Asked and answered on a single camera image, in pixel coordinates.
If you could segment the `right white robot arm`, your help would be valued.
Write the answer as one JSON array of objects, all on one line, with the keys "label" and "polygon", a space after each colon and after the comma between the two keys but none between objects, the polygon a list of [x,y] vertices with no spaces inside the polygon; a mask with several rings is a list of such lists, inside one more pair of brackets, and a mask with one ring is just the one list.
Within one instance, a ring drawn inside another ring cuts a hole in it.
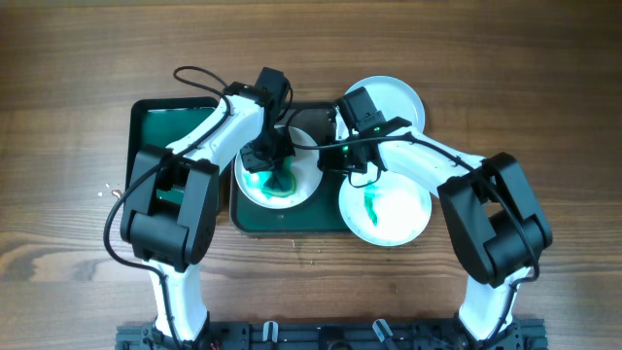
[{"label": "right white robot arm", "polygon": [[519,286],[538,278],[539,257],[553,241],[515,157],[465,154],[396,119],[321,146],[318,166],[347,174],[345,189],[368,189],[392,172],[436,196],[468,275],[460,323],[480,346],[500,340]]}]

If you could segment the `green yellow sponge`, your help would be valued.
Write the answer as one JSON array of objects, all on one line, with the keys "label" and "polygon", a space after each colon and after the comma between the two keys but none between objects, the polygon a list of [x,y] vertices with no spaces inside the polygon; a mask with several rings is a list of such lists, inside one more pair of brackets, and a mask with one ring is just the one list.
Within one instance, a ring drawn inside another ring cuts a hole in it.
[{"label": "green yellow sponge", "polygon": [[287,197],[296,190],[296,178],[292,171],[292,160],[286,158],[272,170],[259,173],[259,189],[268,198]]}]

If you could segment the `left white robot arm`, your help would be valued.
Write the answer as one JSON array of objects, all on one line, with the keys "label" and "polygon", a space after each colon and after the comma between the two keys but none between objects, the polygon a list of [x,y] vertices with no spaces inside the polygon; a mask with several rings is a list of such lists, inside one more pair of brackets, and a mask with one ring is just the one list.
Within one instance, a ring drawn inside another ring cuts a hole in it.
[{"label": "left white robot arm", "polygon": [[199,263],[215,230],[221,173],[245,146],[270,162],[289,155],[275,128],[288,80],[233,83],[213,114],[188,135],[161,148],[145,146],[110,217],[132,246],[132,267],[149,272],[157,316],[145,343],[161,349],[207,349],[209,312]]}]

